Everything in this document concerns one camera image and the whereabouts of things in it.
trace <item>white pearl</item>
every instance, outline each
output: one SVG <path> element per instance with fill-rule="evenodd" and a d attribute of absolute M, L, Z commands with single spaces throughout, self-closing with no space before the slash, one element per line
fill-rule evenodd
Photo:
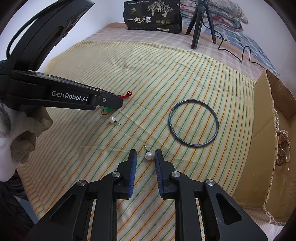
<path fill-rule="evenodd" d="M 114 116 L 111 116 L 111 117 L 109 118 L 109 122 L 110 122 L 110 123 L 114 123 L 115 121 L 116 121 L 116 119 L 115 119 Z"/>
<path fill-rule="evenodd" d="M 154 158 L 154 155 L 152 152 L 146 152 L 145 159 L 146 160 L 152 160 Z"/>

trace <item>cardboard box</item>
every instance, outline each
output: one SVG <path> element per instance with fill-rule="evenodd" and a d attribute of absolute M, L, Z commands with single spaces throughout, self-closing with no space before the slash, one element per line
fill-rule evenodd
<path fill-rule="evenodd" d="M 289 133 L 290 162 L 275 165 L 280 130 Z M 296 206 L 296 100 L 284 84 L 265 70 L 254 86 L 254 122 L 246 164 L 234 200 L 252 217 L 283 225 Z"/>

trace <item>tree illustration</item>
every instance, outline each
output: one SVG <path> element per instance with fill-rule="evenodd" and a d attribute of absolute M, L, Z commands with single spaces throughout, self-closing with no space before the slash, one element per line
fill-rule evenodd
<path fill-rule="evenodd" d="M 168 15 L 168 12 L 172 12 L 173 9 L 169 6 L 169 5 L 165 5 L 161 8 L 162 12 L 165 12 L 164 14 L 162 14 L 161 16 L 166 17 Z"/>
<path fill-rule="evenodd" d="M 157 0 L 157 2 L 154 2 L 154 5 L 158 8 L 158 12 L 160 12 L 161 8 L 165 6 L 165 3 L 161 0 Z"/>
<path fill-rule="evenodd" d="M 153 16 L 154 11 L 157 9 L 157 7 L 154 4 L 151 4 L 147 9 L 151 12 L 151 15 Z"/>

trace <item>tripod leg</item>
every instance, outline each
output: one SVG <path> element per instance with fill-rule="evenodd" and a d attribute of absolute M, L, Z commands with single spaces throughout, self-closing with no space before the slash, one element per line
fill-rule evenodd
<path fill-rule="evenodd" d="M 206 7 L 205 12 L 207 14 L 207 19 L 209 21 L 209 25 L 210 25 L 210 28 L 211 28 L 211 34 L 212 34 L 213 43 L 214 44 L 217 44 L 216 43 L 216 35 L 215 35 L 215 31 L 214 31 L 213 19 L 212 19 L 212 15 L 211 15 L 211 12 L 209 11 L 209 8 L 208 7 Z"/>
<path fill-rule="evenodd" d="M 198 8 L 197 19 L 195 23 L 194 34 L 192 38 L 191 49 L 196 49 L 198 39 L 200 38 L 200 31 L 202 29 L 202 18 L 205 16 L 205 8 L 204 7 L 196 7 Z"/>
<path fill-rule="evenodd" d="M 197 11 L 198 11 L 198 9 L 196 7 L 185 35 L 189 35 L 191 33 L 191 30 L 196 22 Z"/>

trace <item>tripod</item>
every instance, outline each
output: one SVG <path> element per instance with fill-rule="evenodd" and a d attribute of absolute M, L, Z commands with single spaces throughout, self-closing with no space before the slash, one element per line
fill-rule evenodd
<path fill-rule="evenodd" d="M 198 5 L 196 5 L 194 14 L 192 16 L 192 19 L 190 21 L 190 24 L 189 24 L 187 32 L 186 32 L 186 35 L 189 35 L 191 33 L 191 30 L 192 30 L 194 24 L 195 24 L 191 49 L 196 49 L 196 47 L 197 47 L 198 39 L 200 38 L 200 31 L 202 28 L 202 19 L 205 16 L 205 12 L 207 14 L 207 19 L 209 21 L 209 25 L 211 28 L 213 43 L 216 44 L 214 24 L 213 24 L 213 20 L 212 20 L 212 15 L 209 11 L 209 6 L 207 4 L 207 0 L 198 0 Z"/>

